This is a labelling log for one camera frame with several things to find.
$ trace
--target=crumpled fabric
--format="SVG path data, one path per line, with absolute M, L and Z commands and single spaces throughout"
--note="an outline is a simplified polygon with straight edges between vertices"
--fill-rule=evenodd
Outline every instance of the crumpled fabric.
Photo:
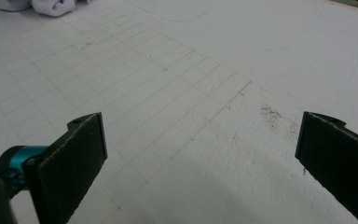
M 59 17 L 76 8 L 76 0 L 31 0 L 31 5 L 38 13 Z
M 0 0 L 0 9 L 5 11 L 22 11 L 30 6 L 30 0 Z

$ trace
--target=white surface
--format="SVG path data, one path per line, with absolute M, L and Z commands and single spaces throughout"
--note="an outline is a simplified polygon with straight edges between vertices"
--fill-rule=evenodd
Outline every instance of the white surface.
M 104 1 L 0 11 L 0 154 L 102 111 L 109 159 L 71 223 L 358 223 L 295 159 L 304 110 L 358 132 L 358 9 Z M 36 223 L 28 192 L 12 201 Z

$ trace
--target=white cloth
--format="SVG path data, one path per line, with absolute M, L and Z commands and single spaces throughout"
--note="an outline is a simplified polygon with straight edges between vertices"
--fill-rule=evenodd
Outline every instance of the white cloth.
M 31 5 L 38 13 L 59 17 L 76 8 L 76 0 L 31 0 Z
M 0 0 L 0 9 L 5 11 L 21 11 L 30 6 L 30 0 Z

